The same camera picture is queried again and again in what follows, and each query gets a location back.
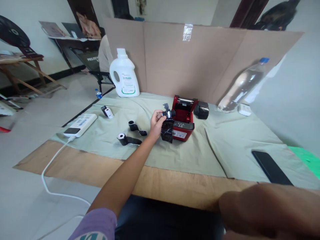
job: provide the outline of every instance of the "blue bottle cap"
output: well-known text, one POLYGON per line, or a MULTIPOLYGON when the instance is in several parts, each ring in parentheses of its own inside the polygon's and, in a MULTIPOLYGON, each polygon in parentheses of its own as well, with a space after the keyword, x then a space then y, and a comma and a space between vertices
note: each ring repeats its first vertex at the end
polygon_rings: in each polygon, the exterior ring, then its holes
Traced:
POLYGON ((270 60, 270 58, 261 58, 260 62, 267 63, 267 62, 269 62, 269 60, 270 60))

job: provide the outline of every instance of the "printer label sticker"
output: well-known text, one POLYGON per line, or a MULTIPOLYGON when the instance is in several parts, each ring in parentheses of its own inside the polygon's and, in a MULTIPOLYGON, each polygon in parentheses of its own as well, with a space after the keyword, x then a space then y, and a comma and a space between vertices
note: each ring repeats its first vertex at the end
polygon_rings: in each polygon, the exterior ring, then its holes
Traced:
POLYGON ((176 131, 176 130, 172 130, 172 135, 174 137, 185 138, 187 133, 176 131))

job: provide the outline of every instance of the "white detergent bottle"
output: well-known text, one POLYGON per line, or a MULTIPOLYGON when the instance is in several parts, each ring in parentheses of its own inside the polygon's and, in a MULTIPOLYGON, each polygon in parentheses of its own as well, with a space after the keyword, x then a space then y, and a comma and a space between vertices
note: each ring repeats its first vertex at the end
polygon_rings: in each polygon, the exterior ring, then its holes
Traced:
POLYGON ((117 48, 118 58, 110 65, 110 76, 116 86, 117 94, 120 97, 136 97, 140 95, 136 74, 134 73, 133 62, 128 58, 124 48, 117 48), (114 72, 119 75, 117 81, 114 72))

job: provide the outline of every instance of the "small water bottle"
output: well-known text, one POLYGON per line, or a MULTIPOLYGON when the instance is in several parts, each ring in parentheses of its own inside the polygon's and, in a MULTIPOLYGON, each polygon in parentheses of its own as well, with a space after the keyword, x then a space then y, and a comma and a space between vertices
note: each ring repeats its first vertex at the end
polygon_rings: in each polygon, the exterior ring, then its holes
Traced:
POLYGON ((231 89, 224 96, 218 105, 221 112, 231 112, 241 101, 254 89, 254 87, 263 79, 265 74, 265 64, 269 58, 261 58, 259 63, 252 65, 244 70, 232 85, 231 89))
POLYGON ((102 98, 102 93, 98 91, 98 89, 95 89, 97 92, 96 92, 96 96, 97 98, 102 98))

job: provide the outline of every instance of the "bottle cap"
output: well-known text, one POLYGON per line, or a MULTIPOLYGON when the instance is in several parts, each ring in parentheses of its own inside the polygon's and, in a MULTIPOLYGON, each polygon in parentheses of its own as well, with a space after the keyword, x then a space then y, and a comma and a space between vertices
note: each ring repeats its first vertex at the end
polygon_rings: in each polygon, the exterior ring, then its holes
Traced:
POLYGON ((269 62, 269 60, 270 60, 270 58, 261 58, 260 62, 267 63, 267 62, 269 62))
POLYGON ((126 50, 124 48, 117 48, 118 55, 127 55, 126 50))

